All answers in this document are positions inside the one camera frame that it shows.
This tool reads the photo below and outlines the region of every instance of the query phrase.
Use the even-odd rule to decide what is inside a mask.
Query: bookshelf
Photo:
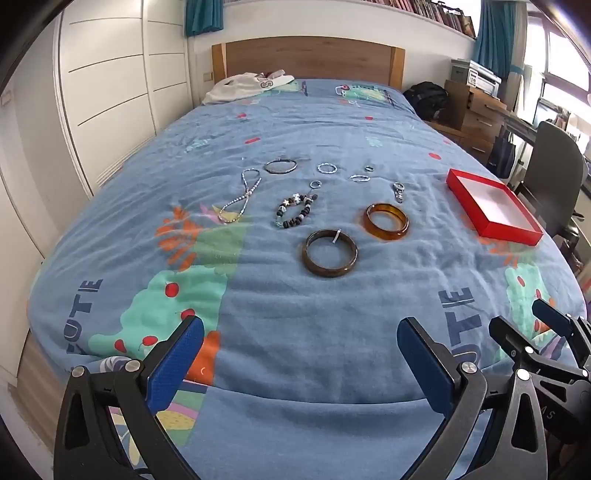
[[[471,17],[464,15],[459,8],[447,6],[444,2],[430,0],[363,0],[377,5],[397,8],[420,15],[437,23],[450,27],[470,38],[476,38]]]

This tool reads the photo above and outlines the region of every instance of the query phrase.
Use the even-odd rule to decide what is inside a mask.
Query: blue bedsheet
[[[265,172],[279,155],[297,158],[297,169]],[[339,171],[318,173],[323,162]],[[371,181],[349,180],[365,165]],[[31,293],[33,334],[65,380],[76,365],[108,371],[144,358],[195,313],[206,339],[189,378],[202,385],[184,382],[158,417],[203,479],[399,478],[441,421],[397,347],[402,318],[485,368],[508,364],[488,336],[490,318],[512,319],[559,358],[567,346],[531,303],[585,314],[547,235],[536,247],[478,237],[445,184],[450,167],[493,178],[383,86],[297,80],[199,107],[130,158],[65,234]],[[244,217],[222,224],[219,209],[243,194],[245,168],[260,169],[261,184]],[[277,228],[277,206],[312,180],[323,184],[311,214]],[[361,214],[395,203],[394,181],[405,185],[410,230],[385,242]],[[301,244],[324,228],[357,243],[350,274],[304,268]],[[336,264],[344,253],[328,243],[314,254]]]

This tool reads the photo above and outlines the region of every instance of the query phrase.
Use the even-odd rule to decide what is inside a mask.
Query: red box
[[[537,220],[504,183],[453,168],[446,183],[480,236],[533,246],[544,235]]]

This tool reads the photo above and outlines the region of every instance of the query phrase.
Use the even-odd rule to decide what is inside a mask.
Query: wooden headboard
[[[402,89],[403,48],[335,37],[253,38],[212,46],[213,80],[285,70],[295,78],[382,83]]]

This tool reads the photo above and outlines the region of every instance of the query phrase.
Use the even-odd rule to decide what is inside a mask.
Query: brown bangle
[[[378,227],[370,217],[374,212],[391,213],[402,222],[402,228],[400,230],[384,230],[383,228]],[[374,203],[368,207],[363,216],[363,226],[365,229],[373,236],[381,238],[382,240],[397,240],[398,238],[402,238],[408,232],[408,225],[408,217],[404,212],[389,203]]]
[[[325,236],[334,237],[335,241],[340,240],[342,242],[345,242],[351,249],[353,258],[344,267],[324,268],[315,264],[308,256],[308,248],[310,247],[310,245],[314,241]],[[306,239],[306,243],[304,243],[304,246],[301,249],[301,258],[304,261],[304,265],[306,266],[306,268],[310,270],[313,274],[319,275],[321,277],[340,277],[341,275],[345,275],[346,273],[350,272],[351,270],[353,270],[353,266],[357,261],[357,254],[358,250],[357,245],[355,245],[355,242],[351,240],[351,237],[349,235],[345,235],[340,230],[318,230]]]

